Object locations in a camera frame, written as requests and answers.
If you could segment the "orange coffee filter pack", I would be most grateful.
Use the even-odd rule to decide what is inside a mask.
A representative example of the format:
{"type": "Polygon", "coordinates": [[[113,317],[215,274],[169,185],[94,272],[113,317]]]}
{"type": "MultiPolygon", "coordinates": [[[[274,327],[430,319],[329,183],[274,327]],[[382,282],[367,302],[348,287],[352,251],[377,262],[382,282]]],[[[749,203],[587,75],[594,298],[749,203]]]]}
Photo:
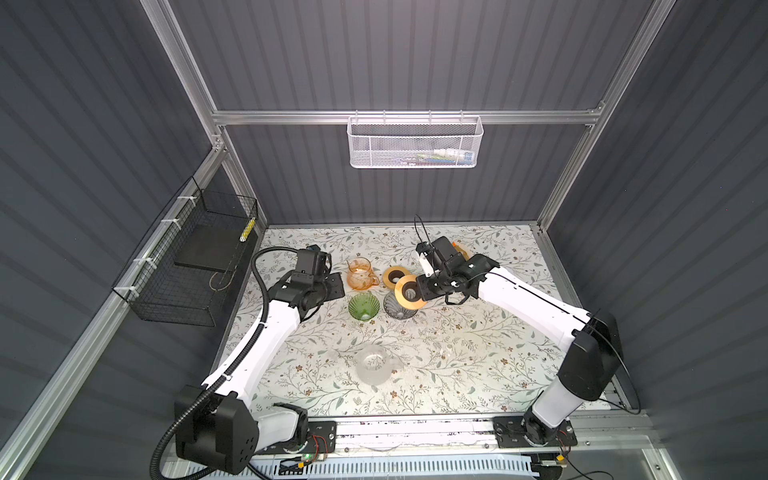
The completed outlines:
{"type": "Polygon", "coordinates": [[[462,245],[460,242],[453,242],[452,246],[454,249],[460,253],[465,260],[468,260],[471,257],[471,254],[469,253],[468,249],[462,245]]]}

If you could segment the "grey clear glass dripper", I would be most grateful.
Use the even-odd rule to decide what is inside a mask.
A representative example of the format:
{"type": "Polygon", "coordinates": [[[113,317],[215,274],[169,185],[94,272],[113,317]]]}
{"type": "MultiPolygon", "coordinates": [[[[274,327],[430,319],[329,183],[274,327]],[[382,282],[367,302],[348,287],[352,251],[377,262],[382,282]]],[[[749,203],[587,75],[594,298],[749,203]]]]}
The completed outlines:
{"type": "Polygon", "coordinates": [[[411,310],[403,307],[400,305],[396,299],[395,293],[393,291],[390,291],[383,300],[383,307],[385,313],[397,320],[406,320],[414,317],[418,311],[417,310],[411,310]]]}

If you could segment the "frosted white glass mug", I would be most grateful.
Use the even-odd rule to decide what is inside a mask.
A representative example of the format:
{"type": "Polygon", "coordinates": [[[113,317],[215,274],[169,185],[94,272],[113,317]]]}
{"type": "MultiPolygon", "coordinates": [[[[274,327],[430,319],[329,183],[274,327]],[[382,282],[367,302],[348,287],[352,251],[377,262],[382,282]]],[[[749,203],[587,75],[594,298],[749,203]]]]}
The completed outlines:
{"type": "Polygon", "coordinates": [[[381,345],[368,345],[355,357],[359,380],[370,386],[379,386],[403,369],[401,360],[381,345]]]}

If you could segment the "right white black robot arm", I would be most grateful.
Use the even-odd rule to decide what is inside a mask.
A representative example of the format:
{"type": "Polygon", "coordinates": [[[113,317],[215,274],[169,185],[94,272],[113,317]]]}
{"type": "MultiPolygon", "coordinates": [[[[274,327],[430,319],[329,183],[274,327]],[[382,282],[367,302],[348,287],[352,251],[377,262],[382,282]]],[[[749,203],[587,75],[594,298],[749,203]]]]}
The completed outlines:
{"type": "Polygon", "coordinates": [[[563,353],[556,377],[521,420],[529,441],[543,445],[586,402],[600,399],[623,366],[617,321],[557,300],[521,280],[497,261],[475,254],[466,259],[444,236],[421,241],[416,252],[423,273],[411,281],[417,300],[463,295],[480,299],[525,321],[563,353]]]}

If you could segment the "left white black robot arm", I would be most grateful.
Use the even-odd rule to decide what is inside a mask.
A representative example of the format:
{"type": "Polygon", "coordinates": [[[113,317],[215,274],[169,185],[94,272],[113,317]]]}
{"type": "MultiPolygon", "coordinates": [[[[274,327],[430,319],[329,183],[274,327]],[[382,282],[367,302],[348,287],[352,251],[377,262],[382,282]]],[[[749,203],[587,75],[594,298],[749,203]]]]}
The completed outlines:
{"type": "Polygon", "coordinates": [[[205,467],[239,474],[253,455],[273,447],[301,451],[311,435],[307,409],[284,402],[251,411],[253,398],[276,354],[300,323],[324,303],[345,296],[341,274],[312,283],[289,275],[268,290],[258,320],[229,357],[199,386],[182,389],[175,402],[179,426],[173,437],[176,455],[205,467]]]}

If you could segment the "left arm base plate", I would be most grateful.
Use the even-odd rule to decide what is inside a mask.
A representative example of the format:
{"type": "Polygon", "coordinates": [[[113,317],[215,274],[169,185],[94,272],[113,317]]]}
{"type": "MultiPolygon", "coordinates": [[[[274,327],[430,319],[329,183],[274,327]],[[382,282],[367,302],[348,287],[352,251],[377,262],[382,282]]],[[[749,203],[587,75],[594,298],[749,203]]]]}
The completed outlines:
{"type": "Polygon", "coordinates": [[[335,452],[338,423],[310,419],[293,438],[266,446],[256,455],[330,454],[335,452]]]}

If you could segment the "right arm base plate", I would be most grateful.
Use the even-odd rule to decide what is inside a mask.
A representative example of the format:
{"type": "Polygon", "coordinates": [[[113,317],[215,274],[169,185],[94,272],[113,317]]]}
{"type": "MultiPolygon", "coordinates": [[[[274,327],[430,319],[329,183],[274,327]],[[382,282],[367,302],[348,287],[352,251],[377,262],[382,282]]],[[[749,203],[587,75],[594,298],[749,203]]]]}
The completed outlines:
{"type": "Polygon", "coordinates": [[[535,417],[524,415],[496,416],[491,421],[500,448],[570,448],[578,444],[575,430],[568,420],[556,428],[546,426],[535,417]]]}

